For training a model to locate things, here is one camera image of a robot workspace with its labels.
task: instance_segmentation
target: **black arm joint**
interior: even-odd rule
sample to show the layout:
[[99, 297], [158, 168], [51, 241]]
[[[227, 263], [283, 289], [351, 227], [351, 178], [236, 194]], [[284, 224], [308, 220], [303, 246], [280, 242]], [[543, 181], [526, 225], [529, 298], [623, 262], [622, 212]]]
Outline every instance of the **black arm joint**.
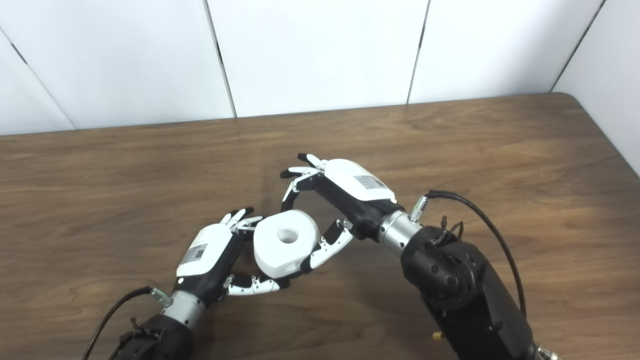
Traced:
[[455, 259], [430, 241], [441, 232], [437, 227], [423, 227], [409, 240], [400, 262], [404, 277], [420, 290], [425, 301], [449, 309], [461, 306], [459, 295], [465, 281], [455, 267]]

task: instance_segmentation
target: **label sticker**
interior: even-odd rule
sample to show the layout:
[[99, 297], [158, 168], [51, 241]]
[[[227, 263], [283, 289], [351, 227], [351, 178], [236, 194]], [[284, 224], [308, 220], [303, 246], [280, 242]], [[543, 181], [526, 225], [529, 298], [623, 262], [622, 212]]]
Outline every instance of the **label sticker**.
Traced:
[[187, 253], [184, 255], [184, 258], [182, 258], [182, 261], [180, 262], [180, 265], [191, 263], [194, 261], [199, 261], [200, 259], [202, 259], [202, 255], [204, 254], [204, 249], [207, 248], [207, 245], [208, 245], [207, 243], [196, 245], [190, 248], [189, 250], [187, 250]]
[[358, 175], [354, 176], [354, 178], [367, 190], [387, 189], [382, 181], [378, 180], [378, 178], [373, 175]]

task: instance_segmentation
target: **wood grain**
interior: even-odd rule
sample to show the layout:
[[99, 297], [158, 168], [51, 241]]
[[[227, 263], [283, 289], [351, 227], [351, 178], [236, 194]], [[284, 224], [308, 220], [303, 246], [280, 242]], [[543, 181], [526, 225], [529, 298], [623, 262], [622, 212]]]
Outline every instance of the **wood grain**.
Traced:
[[[170, 290], [203, 226], [276, 212], [298, 152], [358, 162], [405, 206], [430, 188], [472, 199], [511, 246], [540, 343], [565, 360], [640, 358], [640, 181], [563, 94], [1, 137], [0, 358], [78, 359], [125, 292]], [[314, 194], [300, 208], [321, 228], [337, 216]], [[423, 222], [444, 214], [513, 288], [473, 213], [434, 201]], [[157, 311], [121, 308], [92, 358]], [[212, 308], [195, 357], [454, 359], [435, 330], [398, 259], [354, 241], [287, 291]]]

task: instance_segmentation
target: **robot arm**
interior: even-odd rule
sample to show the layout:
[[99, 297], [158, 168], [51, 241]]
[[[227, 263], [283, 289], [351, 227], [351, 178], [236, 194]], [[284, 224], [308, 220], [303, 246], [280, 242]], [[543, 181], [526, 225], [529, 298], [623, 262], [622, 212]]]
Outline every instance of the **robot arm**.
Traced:
[[282, 210], [292, 208], [301, 190], [315, 190], [346, 216], [357, 238], [380, 242], [398, 255], [404, 277], [418, 288], [461, 360], [557, 359], [535, 345], [525, 309], [520, 311], [482, 252], [444, 228], [418, 223], [428, 196], [408, 214], [394, 193], [360, 165], [310, 154], [298, 159], [309, 167], [280, 174], [299, 176]]
[[245, 218], [251, 212], [253, 208], [232, 211], [220, 223], [198, 233], [178, 266], [171, 298], [162, 293], [154, 296], [164, 309], [141, 325], [134, 324], [133, 331], [120, 338], [110, 360], [191, 357], [193, 327], [206, 308], [224, 299], [232, 279], [231, 267], [244, 243], [252, 239], [255, 224], [262, 220]]

